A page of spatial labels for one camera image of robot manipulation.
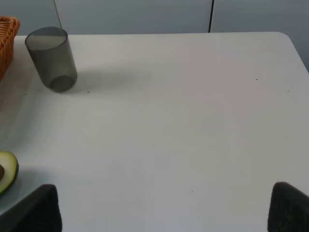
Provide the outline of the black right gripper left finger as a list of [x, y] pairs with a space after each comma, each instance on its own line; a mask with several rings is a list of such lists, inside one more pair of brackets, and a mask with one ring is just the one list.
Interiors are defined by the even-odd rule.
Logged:
[[2, 232], [61, 232], [55, 185], [44, 184], [0, 216]]

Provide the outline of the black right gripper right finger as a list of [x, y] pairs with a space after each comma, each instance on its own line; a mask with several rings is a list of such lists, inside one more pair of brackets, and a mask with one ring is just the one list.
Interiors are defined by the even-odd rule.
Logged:
[[309, 197], [286, 182], [272, 189], [267, 219], [269, 232], [307, 232], [309, 230]]

